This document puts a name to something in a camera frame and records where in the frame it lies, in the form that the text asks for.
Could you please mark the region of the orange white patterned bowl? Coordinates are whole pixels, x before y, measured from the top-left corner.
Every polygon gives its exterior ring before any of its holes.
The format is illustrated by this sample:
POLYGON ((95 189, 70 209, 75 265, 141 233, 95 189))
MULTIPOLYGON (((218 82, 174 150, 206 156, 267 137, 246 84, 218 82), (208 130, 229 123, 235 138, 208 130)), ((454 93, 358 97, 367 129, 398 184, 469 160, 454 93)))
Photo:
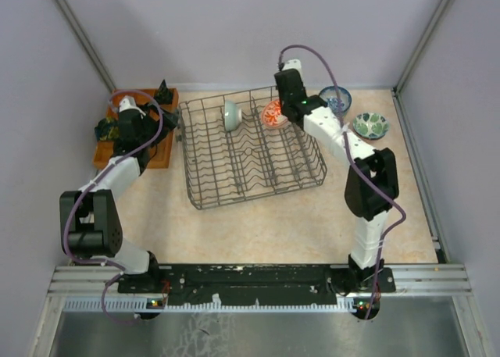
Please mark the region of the orange white patterned bowl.
POLYGON ((288 123, 288 118, 281 113, 281 103, 275 99, 268 103, 260 114, 260 119, 264 127, 281 128, 288 123))

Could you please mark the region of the blue white floral bowl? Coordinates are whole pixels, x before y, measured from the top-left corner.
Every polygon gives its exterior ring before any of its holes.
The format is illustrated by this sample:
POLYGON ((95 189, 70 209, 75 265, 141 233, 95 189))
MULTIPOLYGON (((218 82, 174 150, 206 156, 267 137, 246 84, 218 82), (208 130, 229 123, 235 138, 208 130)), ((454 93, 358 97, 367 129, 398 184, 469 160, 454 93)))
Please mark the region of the blue white floral bowl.
POLYGON ((333 109, 349 110, 352 104, 350 92, 343 87, 329 86, 322 89, 319 96, 333 109))

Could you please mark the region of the yellow blue patterned bowl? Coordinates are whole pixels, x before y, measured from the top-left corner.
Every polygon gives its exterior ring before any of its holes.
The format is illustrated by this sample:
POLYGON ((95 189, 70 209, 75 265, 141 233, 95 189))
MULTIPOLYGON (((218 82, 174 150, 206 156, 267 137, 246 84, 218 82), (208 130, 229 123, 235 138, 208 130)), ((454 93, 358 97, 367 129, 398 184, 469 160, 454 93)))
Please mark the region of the yellow blue patterned bowl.
POLYGON ((332 110, 334 116, 338 119, 338 120, 344 120, 347 113, 348 113, 348 110, 343 110, 343 109, 333 109, 332 110))

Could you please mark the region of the grey wire dish rack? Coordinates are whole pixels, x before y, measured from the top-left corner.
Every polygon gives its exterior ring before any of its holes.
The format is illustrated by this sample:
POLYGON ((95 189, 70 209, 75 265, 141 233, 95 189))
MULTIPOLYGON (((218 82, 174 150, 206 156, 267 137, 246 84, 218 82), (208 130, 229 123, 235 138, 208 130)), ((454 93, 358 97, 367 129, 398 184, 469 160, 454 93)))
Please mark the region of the grey wire dish rack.
POLYGON ((195 98, 179 104, 187 196, 198 210, 265 198, 323 184, 327 165, 316 140, 293 124, 264 127, 260 114, 278 98, 261 87, 195 98), (242 111, 224 129, 226 100, 242 111))

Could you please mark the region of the pink patterned bowl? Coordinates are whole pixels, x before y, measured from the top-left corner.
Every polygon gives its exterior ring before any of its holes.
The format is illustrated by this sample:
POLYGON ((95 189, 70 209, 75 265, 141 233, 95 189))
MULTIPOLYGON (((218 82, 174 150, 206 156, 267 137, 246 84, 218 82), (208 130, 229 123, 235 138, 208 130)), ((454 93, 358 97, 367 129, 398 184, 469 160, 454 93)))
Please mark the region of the pink patterned bowl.
POLYGON ((382 136, 373 136, 373 137, 365 137, 365 136, 357 136, 359 139, 364 140, 364 141, 379 141, 383 138, 385 138, 385 135, 382 136))

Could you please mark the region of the green leaf patterned bowl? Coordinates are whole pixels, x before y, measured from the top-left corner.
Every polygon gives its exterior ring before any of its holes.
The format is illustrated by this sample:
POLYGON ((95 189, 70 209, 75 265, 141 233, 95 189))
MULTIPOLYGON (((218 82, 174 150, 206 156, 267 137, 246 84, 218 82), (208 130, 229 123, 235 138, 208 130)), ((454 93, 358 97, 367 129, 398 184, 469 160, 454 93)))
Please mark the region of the green leaf patterned bowl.
POLYGON ((359 136, 373 137, 386 135, 390 129, 388 120, 378 112, 363 112, 357 115, 352 126, 359 136))

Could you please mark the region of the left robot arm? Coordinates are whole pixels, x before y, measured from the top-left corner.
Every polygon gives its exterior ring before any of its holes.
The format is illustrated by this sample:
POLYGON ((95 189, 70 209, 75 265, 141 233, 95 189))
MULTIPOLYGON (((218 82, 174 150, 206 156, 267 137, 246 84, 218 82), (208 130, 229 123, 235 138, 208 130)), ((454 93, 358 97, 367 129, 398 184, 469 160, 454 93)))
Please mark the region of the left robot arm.
POLYGON ((109 107, 116 117, 98 136, 112 144, 109 161, 89 183, 59 198, 61 245, 75 263, 116 267, 135 275, 137 286, 147 292, 163 282, 162 272, 151 265, 152 254, 126 241, 116 200, 147 169, 150 151, 178 126, 179 115, 166 106, 170 91, 115 91, 109 107))

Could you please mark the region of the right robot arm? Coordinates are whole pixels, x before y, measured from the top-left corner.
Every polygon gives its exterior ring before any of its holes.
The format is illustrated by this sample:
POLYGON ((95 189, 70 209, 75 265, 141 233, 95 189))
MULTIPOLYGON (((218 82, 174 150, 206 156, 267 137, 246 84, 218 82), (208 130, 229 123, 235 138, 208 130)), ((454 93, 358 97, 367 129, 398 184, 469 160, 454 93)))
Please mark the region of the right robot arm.
POLYGON ((378 289, 385 224, 399 195, 395 155, 358 139, 319 95, 308 95, 298 60, 278 63, 274 74, 280 111, 315 138, 348 169, 345 203, 355 216, 355 242, 348 256, 349 282, 358 291, 378 289))

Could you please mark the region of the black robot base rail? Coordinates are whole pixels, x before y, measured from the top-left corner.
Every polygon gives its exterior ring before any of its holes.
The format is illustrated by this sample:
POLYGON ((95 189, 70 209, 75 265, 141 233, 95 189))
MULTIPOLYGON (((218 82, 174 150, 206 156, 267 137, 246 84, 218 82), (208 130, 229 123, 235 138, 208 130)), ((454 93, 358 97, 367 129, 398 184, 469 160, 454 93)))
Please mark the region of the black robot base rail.
POLYGON ((395 291, 389 267, 359 270, 331 264, 167 266, 154 262, 146 273, 118 281, 121 294, 150 295, 148 309, 329 309, 354 295, 353 311, 359 318, 374 318, 381 295, 395 291))

